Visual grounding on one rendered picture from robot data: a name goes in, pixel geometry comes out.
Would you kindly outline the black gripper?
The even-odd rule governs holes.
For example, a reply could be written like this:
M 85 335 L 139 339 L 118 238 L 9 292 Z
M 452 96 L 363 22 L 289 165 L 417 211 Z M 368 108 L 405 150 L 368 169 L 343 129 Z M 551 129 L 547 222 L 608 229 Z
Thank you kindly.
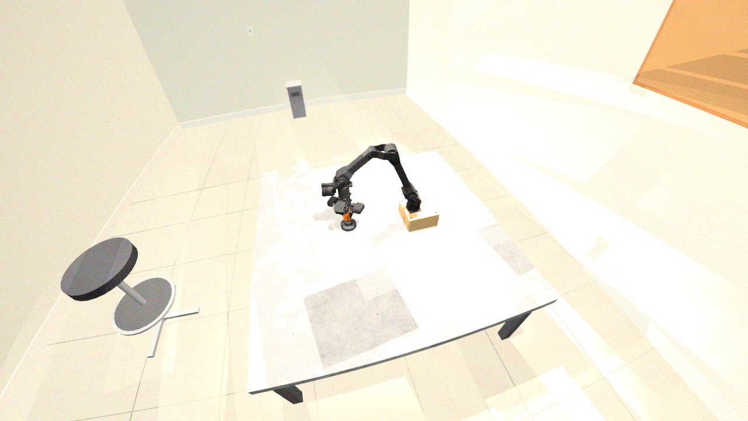
M 328 205 L 328 207 L 333 207 L 333 206 L 335 207 L 335 203 L 337 203 L 337 199 L 340 199 L 342 201 L 343 200 L 347 200 L 348 207 L 350 208 L 349 211 L 348 211 L 349 212 L 349 216 L 352 219 L 352 214 L 353 213 L 361 214 L 362 211 L 363 211 L 363 209 L 365 208 L 365 205 L 364 205 L 364 203 L 359 203 L 359 202 L 352 203 L 352 199 L 351 199 L 350 195 L 352 195 L 351 192 L 346 197 L 340 197 L 340 196 L 336 197 L 334 195 L 331 195 L 330 198 L 328 199 L 327 205 Z

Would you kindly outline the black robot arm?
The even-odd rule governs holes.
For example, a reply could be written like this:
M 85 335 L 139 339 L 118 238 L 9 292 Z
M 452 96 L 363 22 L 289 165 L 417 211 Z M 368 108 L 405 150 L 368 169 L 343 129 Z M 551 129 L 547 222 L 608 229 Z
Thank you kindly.
M 353 187 L 352 181 L 350 181 L 353 174 L 367 162 L 371 161 L 371 159 L 389 161 L 389 163 L 394 166 L 401 183 L 403 183 L 401 190 L 403 190 L 404 199 L 408 200 L 408 202 L 406 203 L 406 208 L 408 209 L 409 213 L 422 211 L 422 200 L 419 191 L 416 190 L 415 186 L 409 181 L 408 175 L 406 175 L 406 172 L 404 171 L 403 165 L 400 161 L 400 153 L 398 152 L 396 144 L 394 144 L 393 142 L 367 147 L 366 151 L 360 154 L 350 164 L 348 164 L 347 166 L 342 166 L 341 168 L 339 168 L 339 170 L 335 171 L 333 183 L 321 183 L 321 195 L 335 195 L 336 189 L 340 197 L 346 197 L 347 195 L 349 195 L 350 192 L 348 187 Z M 347 200 L 342 201 L 340 199 L 337 199 L 337 203 L 335 203 L 334 207 L 334 212 L 336 214 L 344 215 L 348 213 L 348 209 L 349 207 Z

